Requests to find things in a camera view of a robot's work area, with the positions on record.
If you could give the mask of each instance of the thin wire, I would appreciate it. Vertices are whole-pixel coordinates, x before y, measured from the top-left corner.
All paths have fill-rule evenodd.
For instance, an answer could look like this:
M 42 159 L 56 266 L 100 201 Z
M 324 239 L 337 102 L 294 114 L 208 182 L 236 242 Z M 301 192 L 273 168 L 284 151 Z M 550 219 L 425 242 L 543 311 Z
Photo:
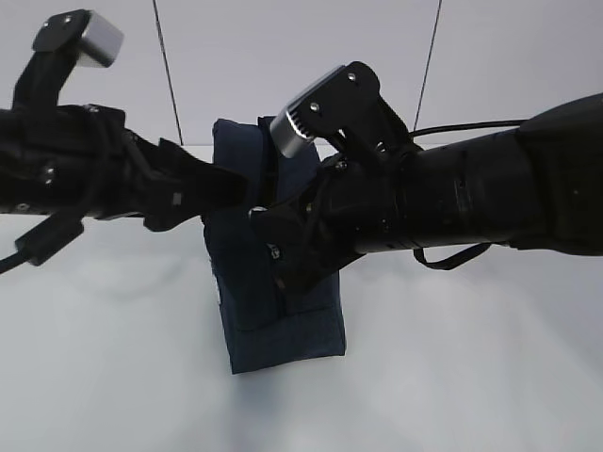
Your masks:
M 185 142 L 182 140 L 182 128 L 180 127 L 180 118 L 178 117 L 178 107 L 176 106 L 176 96 L 173 93 L 173 84 L 171 82 L 170 65 L 168 64 L 168 55 L 166 54 L 166 44 L 163 41 L 163 32 L 161 31 L 161 22 L 159 21 L 159 8 L 157 7 L 156 0 L 153 0 L 153 9 L 155 10 L 155 23 L 157 25 L 157 36 L 159 37 L 159 47 L 161 48 L 161 55 L 163 56 L 163 64 L 166 68 L 166 75 L 168 76 L 168 85 L 170 87 L 171 106 L 173 107 L 173 114 L 176 117 L 176 127 L 178 128 L 178 137 L 180 138 L 180 146 L 184 146 Z
M 430 71 L 432 64 L 433 45 L 435 44 L 435 33 L 437 32 L 437 26 L 440 23 L 440 11 L 442 10 L 442 0 L 438 1 L 437 12 L 435 13 L 435 23 L 433 24 L 432 42 L 430 43 L 430 52 L 427 55 L 427 64 L 425 65 L 425 73 L 423 74 L 423 85 L 421 86 L 421 94 L 418 97 L 418 106 L 416 107 L 415 125 L 413 130 L 416 130 L 418 124 L 418 116 L 421 113 L 421 106 L 423 105 L 423 96 L 425 95 L 425 87 L 427 86 L 427 75 Z
M 486 121 L 469 122 L 466 124 L 440 125 L 411 132 L 411 137 L 423 137 L 425 135 L 441 134 L 443 132 L 456 132 L 459 130 L 489 129 L 494 127 L 518 127 L 526 120 Z

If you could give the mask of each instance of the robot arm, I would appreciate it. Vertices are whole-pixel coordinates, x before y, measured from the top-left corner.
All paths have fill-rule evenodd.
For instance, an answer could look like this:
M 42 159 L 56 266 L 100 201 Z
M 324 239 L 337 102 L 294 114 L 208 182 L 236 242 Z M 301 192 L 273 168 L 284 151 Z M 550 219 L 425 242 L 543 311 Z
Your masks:
M 124 127 L 120 110 L 57 106 L 75 65 L 110 66 L 122 38 L 83 9 L 51 17 L 36 37 L 12 109 L 0 110 L 0 213 L 48 218 L 16 241 L 0 273 L 45 262 L 83 233 L 83 217 L 142 217 L 161 232 L 244 199 L 242 176 L 167 140 L 145 141 Z
M 297 197 L 255 209 L 253 227 L 280 247 L 281 287 L 306 292 L 363 255 L 414 250 L 452 269 L 490 244 L 603 255 L 603 94 L 520 127 L 424 151 L 362 63 L 305 91 L 271 127 L 284 155 L 324 137 L 340 152 Z M 423 249 L 479 244 L 443 263 Z

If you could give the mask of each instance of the navy fabric pouch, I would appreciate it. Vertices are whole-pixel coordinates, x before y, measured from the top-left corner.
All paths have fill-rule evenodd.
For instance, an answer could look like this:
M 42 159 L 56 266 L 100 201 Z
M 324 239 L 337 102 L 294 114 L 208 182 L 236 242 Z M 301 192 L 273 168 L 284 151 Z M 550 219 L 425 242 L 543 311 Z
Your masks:
M 286 296 L 272 278 L 271 250 L 250 226 L 252 207 L 290 197 L 320 163 L 314 145 L 294 158 L 282 157 L 272 145 L 270 121 L 260 118 L 256 126 L 218 120 L 213 129 L 214 163 L 250 181 L 244 204 L 204 217 L 233 374 L 346 351 L 339 275 L 306 296 Z

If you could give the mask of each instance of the black cable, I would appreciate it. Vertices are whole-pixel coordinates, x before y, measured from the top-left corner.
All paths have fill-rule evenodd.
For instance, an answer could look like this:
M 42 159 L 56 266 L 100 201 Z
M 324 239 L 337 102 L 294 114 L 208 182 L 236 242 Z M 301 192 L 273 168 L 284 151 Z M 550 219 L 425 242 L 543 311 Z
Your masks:
M 411 132 L 411 137 L 423 137 L 425 135 L 441 134 L 443 132 L 456 132 L 460 130 L 489 129 L 492 127 L 518 127 L 526 120 L 486 121 L 468 122 L 466 124 L 440 125 Z
M 418 96 L 418 105 L 416 106 L 415 126 L 413 130 L 416 130 L 418 124 L 418 117 L 421 114 L 421 106 L 423 105 L 423 96 L 425 95 L 425 87 L 427 86 L 427 76 L 430 73 L 430 66 L 432 64 L 433 45 L 435 44 L 435 34 L 437 33 L 437 26 L 440 22 L 440 12 L 442 11 L 442 0 L 438 1 L 437 12 L 435 13 L 435 23 L 433 24 L 432 41 L 430 43 L 430 52 L 427 55 L 427 64 L 425 65 L 425 73 L 423 74 L 423 84 L 421 85 L 421 93 Z
M 153 9 L 155 11 L 155 25 L 157 27 L 157 36 L 159 38 L 159 47 L 161 49 L 161 55 L 163 56 L 163 65 L 166 69 L 166 76 L 168 77 L 168 88 L 170 89 L 171 96 L 171 107 L 173 108 L 173 114 L 176 117 L 176 128 L 178 129 L 178 137 L 180 138 L 180 146 L 184 146 L 185 142 L 182 139 L 182 127 L 180 126 L 180 117 L 178 116 L 178 106 L 176 105 L 176 96 L 173 92 L 173 83 L 171 82 L 170 65 L 168 64 L 168 54 L 166 53 L 166 44 L 163 40 L 163 31 L 161 30 L 161 21 L 159 20 L 159 8 L 157 7 L 156 0 L 153 0 Z
M 0 275 L 25 264 L 28 260 L 29 256 L 22 251 L 15 252 L 12 256 L 0 260 Z

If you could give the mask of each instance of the screw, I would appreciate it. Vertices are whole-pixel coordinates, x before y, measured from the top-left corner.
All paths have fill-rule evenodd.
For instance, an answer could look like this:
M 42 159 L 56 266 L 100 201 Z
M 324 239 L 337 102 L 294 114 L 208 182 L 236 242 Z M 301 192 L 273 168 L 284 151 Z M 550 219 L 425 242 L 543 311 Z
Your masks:
M 348 169 L 348 162 L 346 162 L 345 160 L 341 160 L 337 163 L 335 163 L 335 169 L 338 171 L 345 171 Z
M 270 250 L 270 257 L 273 261 L 277 261 L 281 258 L 281 249 L 276 245 L 272 245 L 270 243 L 267 244 L 268 249 Z

